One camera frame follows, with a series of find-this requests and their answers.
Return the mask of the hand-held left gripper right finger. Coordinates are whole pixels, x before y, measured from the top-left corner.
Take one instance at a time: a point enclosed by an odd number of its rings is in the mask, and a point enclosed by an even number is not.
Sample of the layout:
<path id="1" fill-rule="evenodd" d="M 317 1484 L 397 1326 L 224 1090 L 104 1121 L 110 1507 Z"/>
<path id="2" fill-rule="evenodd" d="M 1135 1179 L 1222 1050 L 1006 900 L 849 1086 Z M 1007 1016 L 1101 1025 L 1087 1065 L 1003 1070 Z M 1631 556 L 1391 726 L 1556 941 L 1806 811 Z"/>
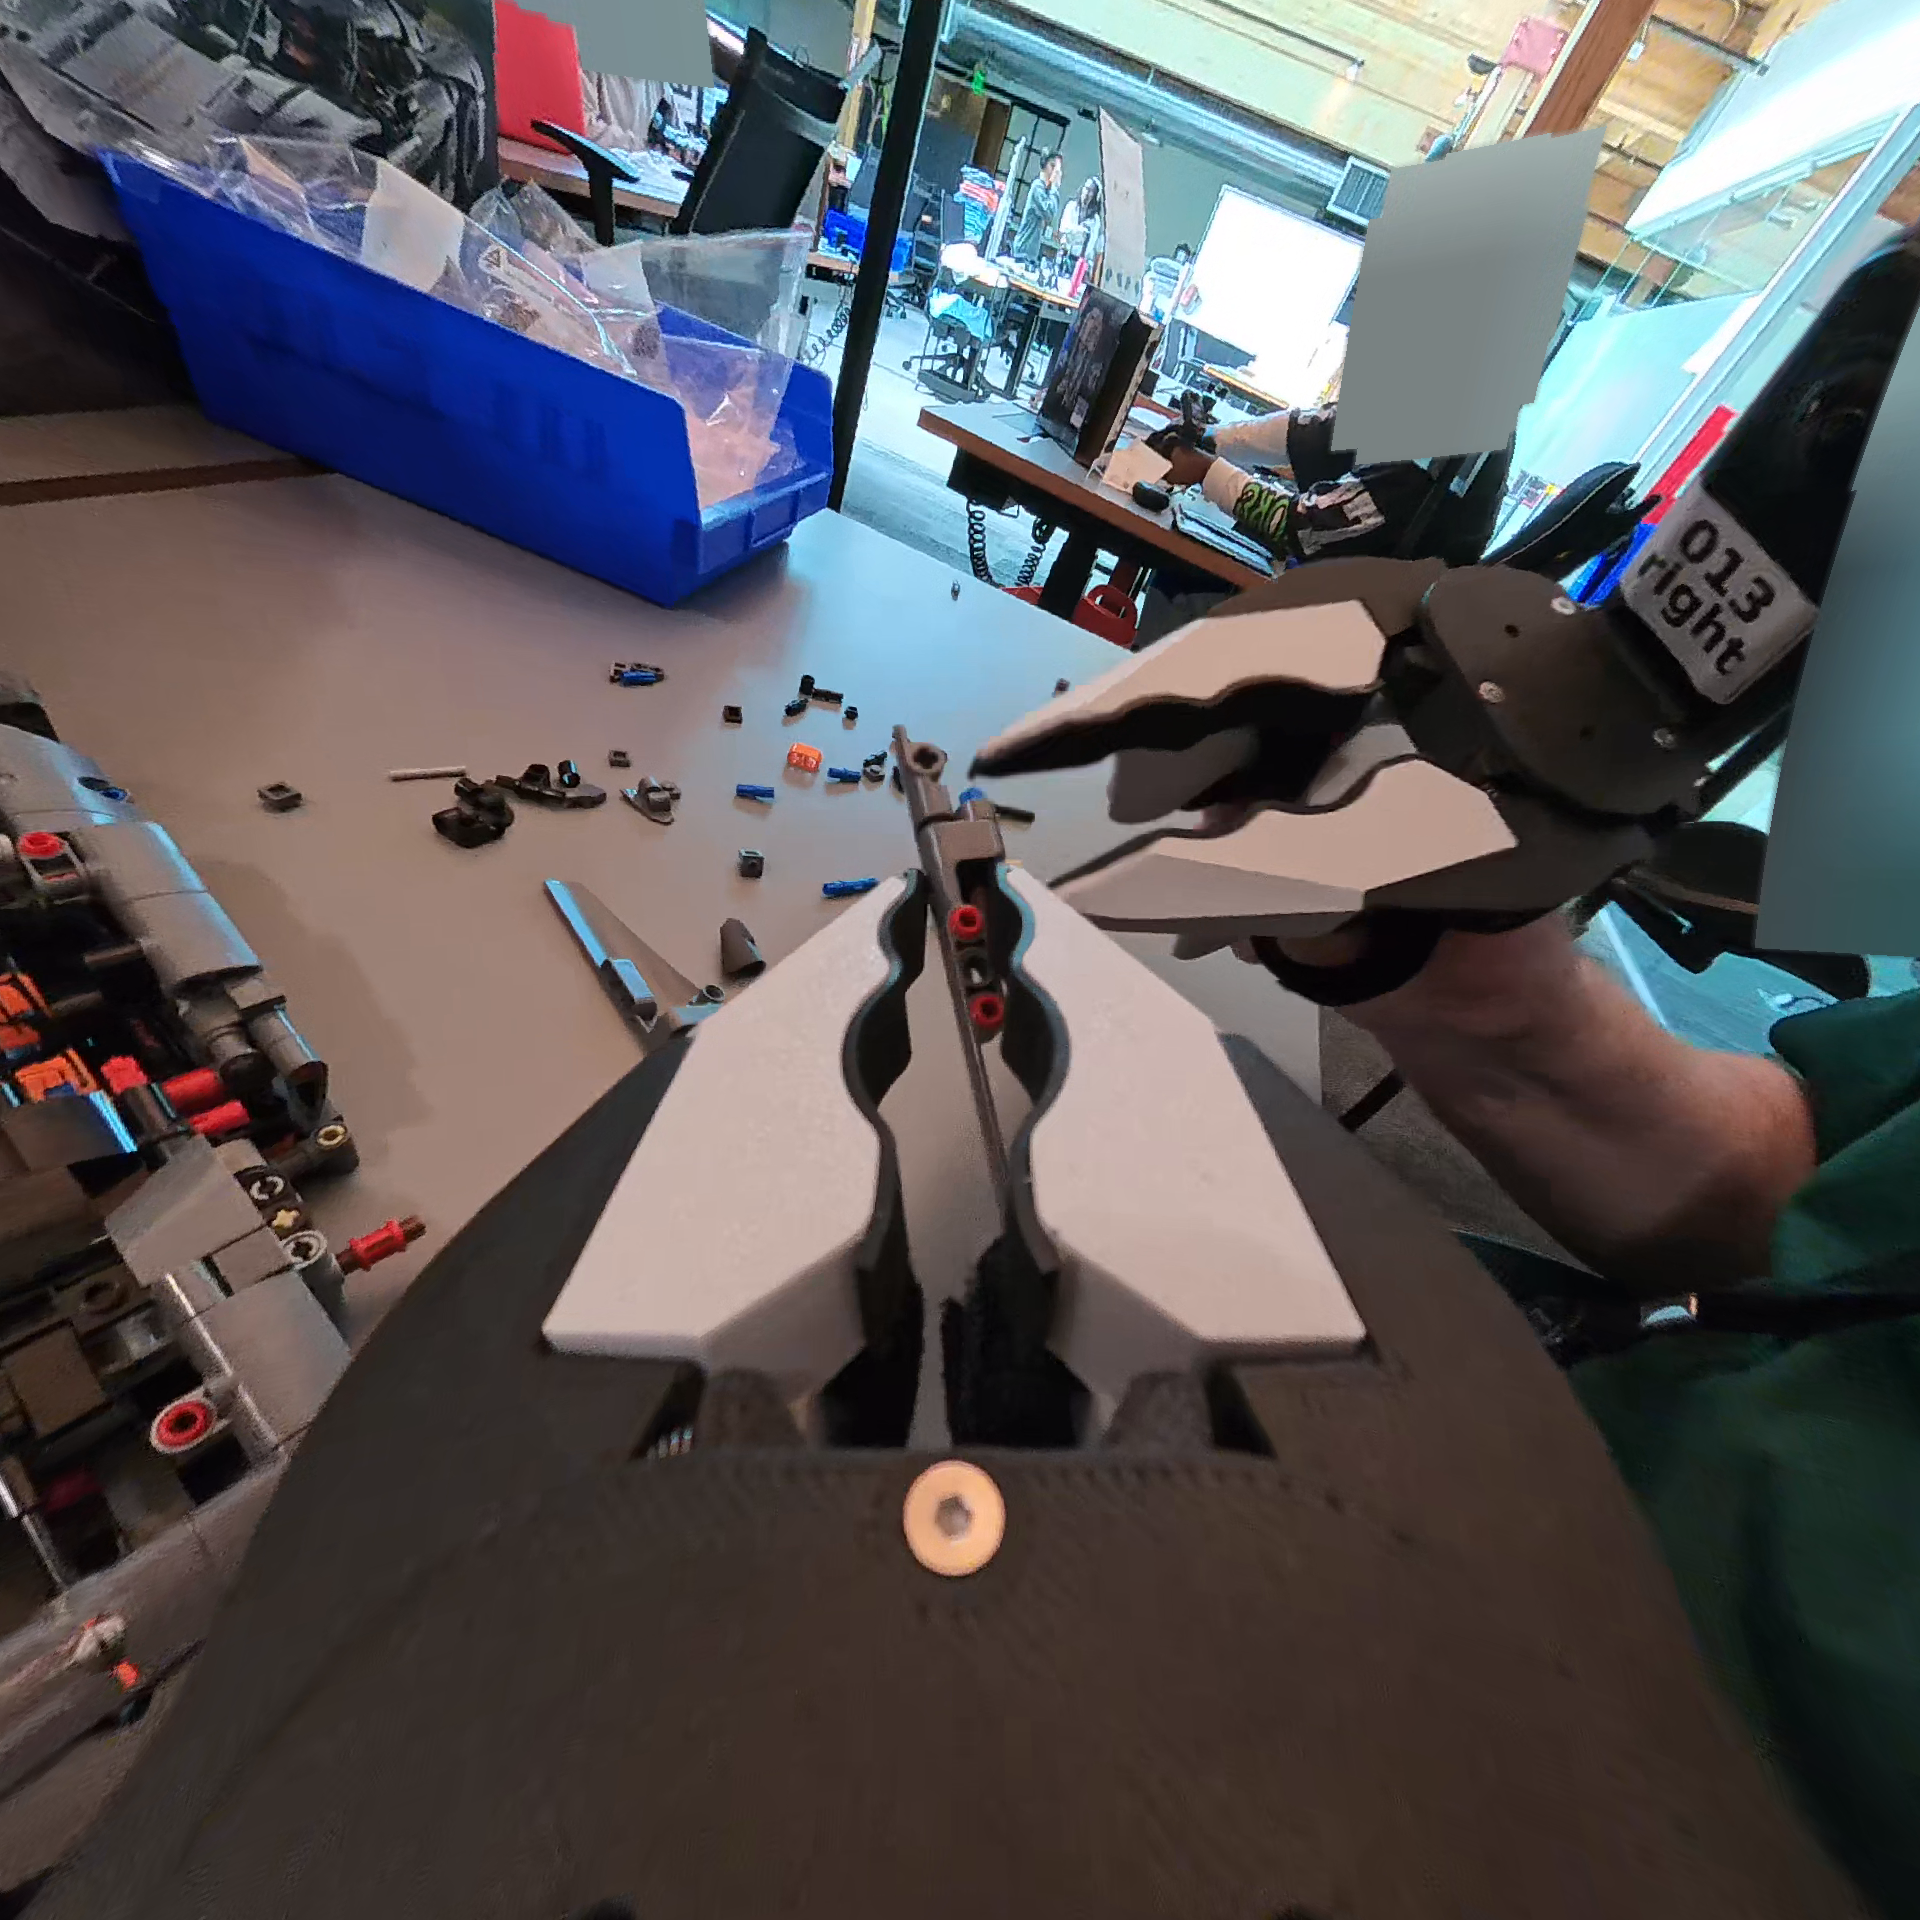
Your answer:
<path id="1" fill-rule="evenodd" d="M 1012 986 L 1044 1074 L 1020 1133 L 1073 1373 L 1347 1358 L 1364 1326 L 1211 1020 L 1021 869 Z"/>

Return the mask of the short grey lego wedge assembly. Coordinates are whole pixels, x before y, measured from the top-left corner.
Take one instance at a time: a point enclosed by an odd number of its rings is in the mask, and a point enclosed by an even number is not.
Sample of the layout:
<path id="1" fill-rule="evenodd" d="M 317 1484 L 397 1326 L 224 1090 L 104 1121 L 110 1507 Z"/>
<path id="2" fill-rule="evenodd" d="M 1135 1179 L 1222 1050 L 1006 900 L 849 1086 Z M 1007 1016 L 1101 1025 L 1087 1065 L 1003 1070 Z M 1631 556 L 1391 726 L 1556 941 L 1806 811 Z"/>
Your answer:
<path id="1" fill-rule="evenodd" d="M 549 877 L 543 897 L 641 1052 L 671 1043 L 726 1001 L 721 987 L 695 984 L 580 883 Z"/>

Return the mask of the long grey lego panel assembly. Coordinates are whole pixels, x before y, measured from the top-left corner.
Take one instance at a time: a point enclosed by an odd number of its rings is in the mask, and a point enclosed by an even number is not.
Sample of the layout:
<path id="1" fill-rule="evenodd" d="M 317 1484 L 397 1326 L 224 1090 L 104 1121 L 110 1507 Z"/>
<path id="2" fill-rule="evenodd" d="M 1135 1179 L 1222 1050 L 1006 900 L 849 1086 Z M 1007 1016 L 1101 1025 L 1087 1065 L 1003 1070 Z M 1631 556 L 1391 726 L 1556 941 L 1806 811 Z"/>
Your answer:
<path id="1" fill-rule="evenodd" d="M 1024 971 L 1033 917 L 1015 888 L 997 806 L 958 800 L 947 784 L 947 753 L 905 726 L 893 726 L 892 749 L 927 885 L 927 931 L 943 969 L 1000 1236 L 1046 1275 L 1055 1272 L 1059 1256 L 1040 1226 L 1028 1125 L 1011 1128 L 1000 1118 L 991 1086 L 995 1059 L 1031 1098 L 1044 1092 L 1049 1080 L 1041 994 Z"/>

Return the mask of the small lego pieces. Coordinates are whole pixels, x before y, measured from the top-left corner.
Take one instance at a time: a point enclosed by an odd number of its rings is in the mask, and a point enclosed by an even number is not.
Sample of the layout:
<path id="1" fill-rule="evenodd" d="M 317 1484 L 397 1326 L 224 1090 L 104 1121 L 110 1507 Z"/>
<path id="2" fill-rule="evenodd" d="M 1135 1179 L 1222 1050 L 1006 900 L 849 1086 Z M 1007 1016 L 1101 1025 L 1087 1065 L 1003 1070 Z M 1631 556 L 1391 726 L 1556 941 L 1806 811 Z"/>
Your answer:
<path id="1" fill-rule="evenodd" d="M 1068 628 L 918 561 L 785 549 L 683 609 L 497 549 L 359 549 L 275 580 L 304 792 L 351 859 L 593 881 L 647 925 L 813 928 L 912 862 L 893 724 L 974 747 L 1091 682 Z"/>

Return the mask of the grey and orange lego car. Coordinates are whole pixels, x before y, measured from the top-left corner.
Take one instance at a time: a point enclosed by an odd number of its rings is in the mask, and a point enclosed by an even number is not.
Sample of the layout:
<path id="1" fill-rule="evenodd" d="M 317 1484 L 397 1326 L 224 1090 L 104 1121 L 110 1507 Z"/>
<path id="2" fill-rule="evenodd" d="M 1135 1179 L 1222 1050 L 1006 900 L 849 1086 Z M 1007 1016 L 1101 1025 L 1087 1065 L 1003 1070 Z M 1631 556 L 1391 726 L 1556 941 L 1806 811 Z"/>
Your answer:
<path id="1" fill-rule="evenodd" d="M 349 1361 L 301 1185 L 356 1140 L 176 840 L 5 675 L 1 1780 L 126 1722 L 206 1636 Z"/>

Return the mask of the person's right forearm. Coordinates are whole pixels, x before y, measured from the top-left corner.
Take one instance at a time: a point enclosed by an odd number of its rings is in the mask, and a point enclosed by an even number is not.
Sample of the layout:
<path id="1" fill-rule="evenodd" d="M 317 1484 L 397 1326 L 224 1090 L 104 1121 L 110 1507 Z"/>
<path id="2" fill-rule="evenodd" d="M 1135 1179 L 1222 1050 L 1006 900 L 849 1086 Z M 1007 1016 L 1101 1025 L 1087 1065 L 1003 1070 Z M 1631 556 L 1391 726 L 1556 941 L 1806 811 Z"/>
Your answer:
<path id="1" fill-rule="evenodd" d="M 1808 1094 L 1781 1065 L 1640 1037 L 1387 1037 L 1409 1090 L 1590 1272 L 1640 1293 L 1768 1274 L 1817 1171 Z"/>

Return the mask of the black lego set box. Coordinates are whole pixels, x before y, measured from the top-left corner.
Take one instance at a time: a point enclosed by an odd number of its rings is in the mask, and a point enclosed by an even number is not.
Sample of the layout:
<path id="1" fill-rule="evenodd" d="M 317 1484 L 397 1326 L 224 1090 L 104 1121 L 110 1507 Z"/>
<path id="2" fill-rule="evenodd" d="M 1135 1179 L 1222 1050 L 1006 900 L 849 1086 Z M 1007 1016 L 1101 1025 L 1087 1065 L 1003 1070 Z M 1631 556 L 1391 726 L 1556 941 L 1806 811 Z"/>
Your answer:
<path id="1" fill-rule="evenodd" d="M 317 141 L 456 205 L 495 184 L 488 3 L 5 3 L 1 64 L 19 233 L 121 244 L 103 149 Z"/>

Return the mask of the person's right hand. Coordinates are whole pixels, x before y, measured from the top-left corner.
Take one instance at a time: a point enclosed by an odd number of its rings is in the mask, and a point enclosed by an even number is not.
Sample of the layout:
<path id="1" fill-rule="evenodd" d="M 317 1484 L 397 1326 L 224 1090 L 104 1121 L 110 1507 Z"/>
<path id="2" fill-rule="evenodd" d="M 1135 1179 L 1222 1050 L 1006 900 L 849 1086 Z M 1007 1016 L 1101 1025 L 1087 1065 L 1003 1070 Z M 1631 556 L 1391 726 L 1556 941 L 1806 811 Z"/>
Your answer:
<path id="1" fill-rule="evenodd" d="M 1501 932 L 1452 931 L 1409 984 L 1340 1012 L 1397 1065 L 1414 1065 L 1564 1048 L 1619 1001 L 1619 980 L 1550 915 Z"/>

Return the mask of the wooden desk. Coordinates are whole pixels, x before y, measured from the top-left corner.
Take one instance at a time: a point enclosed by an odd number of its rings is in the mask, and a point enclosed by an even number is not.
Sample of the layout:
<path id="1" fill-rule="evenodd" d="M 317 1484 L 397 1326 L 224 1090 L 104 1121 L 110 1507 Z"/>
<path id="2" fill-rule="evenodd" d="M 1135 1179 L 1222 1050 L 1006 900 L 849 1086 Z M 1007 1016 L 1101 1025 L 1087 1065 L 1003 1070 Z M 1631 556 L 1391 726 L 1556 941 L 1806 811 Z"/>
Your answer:
<path id="1" fill-rule="evenodd" d="M 1123 588 L 1165 568 L 1233 593 L 1272 578 L 1256 552 L 1196 540 L 1172 508 L 1155 512 L 1093 478 L 1015 402 L 933 402 L 921 406 L 918 429 L 950 448 L 950 492 L 984 509 L 1027 509 L 1063 533 L 1063 552 L 1040 584 L 1040 610 L 1049 616 L 1078 609 L 1100 557 L 1115 562 L 1110 580 Z"/>

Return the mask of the dark printed box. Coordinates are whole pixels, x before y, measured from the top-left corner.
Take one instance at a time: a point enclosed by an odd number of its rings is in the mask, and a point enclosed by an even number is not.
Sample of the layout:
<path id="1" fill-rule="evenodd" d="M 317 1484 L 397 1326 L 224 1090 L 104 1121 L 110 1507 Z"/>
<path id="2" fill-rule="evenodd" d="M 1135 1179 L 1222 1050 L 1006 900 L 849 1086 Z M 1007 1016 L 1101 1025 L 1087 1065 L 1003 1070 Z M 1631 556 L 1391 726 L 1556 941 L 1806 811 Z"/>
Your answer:
<path id="1" fill-rule="evenodd" d="M 1037 402 L 1044 440 L 1081 469 L 1112 451 L 1160 330 L 1126 294 L 1087 288 Z"/>

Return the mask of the person's torso in green shirt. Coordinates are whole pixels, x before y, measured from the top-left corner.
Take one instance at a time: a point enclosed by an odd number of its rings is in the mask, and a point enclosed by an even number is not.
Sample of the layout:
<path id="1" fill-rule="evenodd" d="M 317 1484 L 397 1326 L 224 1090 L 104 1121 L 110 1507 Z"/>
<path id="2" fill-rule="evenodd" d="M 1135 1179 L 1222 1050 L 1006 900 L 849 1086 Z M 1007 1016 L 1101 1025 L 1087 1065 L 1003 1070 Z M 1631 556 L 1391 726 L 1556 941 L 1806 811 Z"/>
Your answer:
<path id="1" fill-rule="evenodd" d="M 1665 1333 L 1569 1378 L 1693 1633 L 1808 1824 L 1881 1916 L 1917 1914 L 1917 996 L 1781 1021 L 1814 1171 L 1767 1307 L 1817 1330 Z"/>

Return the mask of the black office chair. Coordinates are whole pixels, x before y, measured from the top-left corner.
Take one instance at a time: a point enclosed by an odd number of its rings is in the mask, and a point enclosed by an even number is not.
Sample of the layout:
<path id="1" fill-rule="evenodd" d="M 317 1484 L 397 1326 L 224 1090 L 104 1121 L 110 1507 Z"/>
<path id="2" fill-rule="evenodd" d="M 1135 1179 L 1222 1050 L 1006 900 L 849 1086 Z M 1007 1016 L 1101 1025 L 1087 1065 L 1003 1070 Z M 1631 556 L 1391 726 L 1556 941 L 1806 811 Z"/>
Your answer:
<path id="1" fill-rule="evenodd" d="M 871 46 L 841 75 L 782 53 L 759 30 L 733 32 L 715 16 L 703 16 L 703 36 L 695 78 L 719 81 L 725 96 L 687 176 L 677 176 L 671 164 L 645 166 L 635 153 L 547 120 L 529 121 L 529 140 L 500 140 L 502 174 L 588 201 L 603 246 L 619 241 L 621 210 L 679 237 L 789 229 L 879 48 Z"/>

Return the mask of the clear plastic parts bag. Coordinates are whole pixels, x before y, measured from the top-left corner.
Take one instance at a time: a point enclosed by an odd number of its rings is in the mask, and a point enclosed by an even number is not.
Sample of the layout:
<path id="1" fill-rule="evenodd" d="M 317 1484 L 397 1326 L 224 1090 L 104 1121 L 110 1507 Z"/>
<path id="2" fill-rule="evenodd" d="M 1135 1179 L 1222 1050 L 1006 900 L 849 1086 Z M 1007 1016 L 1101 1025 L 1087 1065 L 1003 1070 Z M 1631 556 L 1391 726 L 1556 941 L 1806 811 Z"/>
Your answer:
<path id="1" fill-rule="evenodd" d="M 534 349 L 645 392 L 683 422 L 717 512 L 799 481 L 801 229 L 590 237 L 541 187 L 473 210 L 372 155 L 229 134 L 188 161 L 99 153 L 181 344 L 227 339 L 424 414 L 528 378 Z"/>

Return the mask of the red chair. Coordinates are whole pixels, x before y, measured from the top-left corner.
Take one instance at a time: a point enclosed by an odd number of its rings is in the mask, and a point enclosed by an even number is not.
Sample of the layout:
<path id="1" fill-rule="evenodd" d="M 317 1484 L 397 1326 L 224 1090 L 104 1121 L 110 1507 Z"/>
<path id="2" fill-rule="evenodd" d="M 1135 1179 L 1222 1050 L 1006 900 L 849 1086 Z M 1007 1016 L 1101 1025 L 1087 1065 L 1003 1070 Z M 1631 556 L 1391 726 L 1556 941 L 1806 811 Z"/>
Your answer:
<path id="1" fill-rule="evenodd" d="M 495 131 L 500 138 L 561 153 L 541 123 L 584 132 L 584 84 L 576 30 L 533 8 L 493 3 Z"/>

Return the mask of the metal ventilation duct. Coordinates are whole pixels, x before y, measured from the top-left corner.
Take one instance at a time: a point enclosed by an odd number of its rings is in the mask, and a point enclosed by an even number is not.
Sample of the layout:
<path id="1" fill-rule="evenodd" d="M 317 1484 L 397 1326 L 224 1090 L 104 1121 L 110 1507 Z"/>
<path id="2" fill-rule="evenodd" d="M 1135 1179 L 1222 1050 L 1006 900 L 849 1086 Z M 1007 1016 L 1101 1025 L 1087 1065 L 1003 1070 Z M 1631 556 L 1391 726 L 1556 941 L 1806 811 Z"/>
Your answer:
<path id="1" fill-rule="evenodd" d="M 1260 185 L 1313 219 L 1357 230 L 1384 203 L 1384 166 L 1285 128 L 1135 54 L 1046 22 L 1028 8 L 947 5 L 943 36 L 1063 89 L 1078 115 L 1104 108 L 1141 138 L 1204 153 L 1233 180 Z"/>

